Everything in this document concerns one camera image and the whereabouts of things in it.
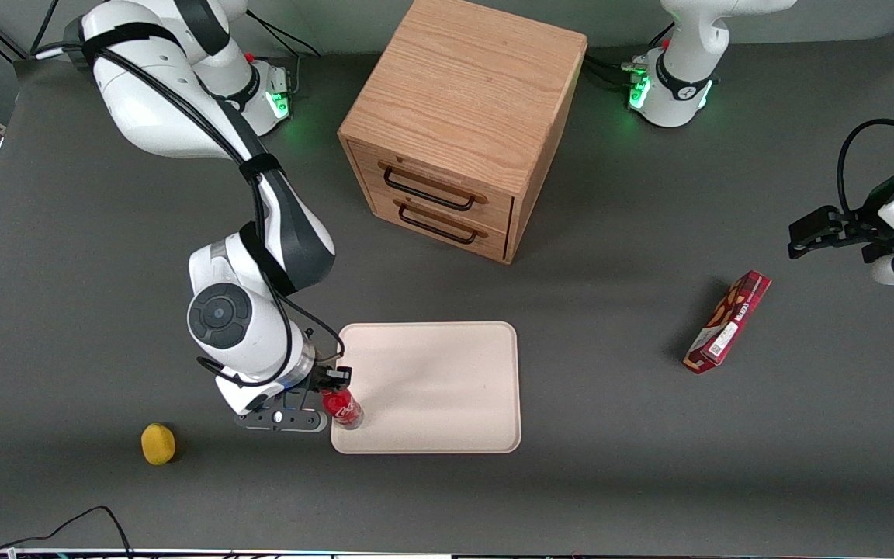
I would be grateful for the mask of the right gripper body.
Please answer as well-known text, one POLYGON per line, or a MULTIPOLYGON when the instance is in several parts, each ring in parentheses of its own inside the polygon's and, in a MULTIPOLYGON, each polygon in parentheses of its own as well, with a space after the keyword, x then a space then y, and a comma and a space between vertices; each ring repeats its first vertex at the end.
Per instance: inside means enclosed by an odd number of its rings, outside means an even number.
POLYGON ((315 365, 308 375, 292 387, 278 385, 239 387, 217 379, 217 389, 234 412, 234 424, 244 429, 267 432, 305 432, 318 434, 330 427, 329 414, 309 390, 312 371, 326 371, 327 365, 315 365))

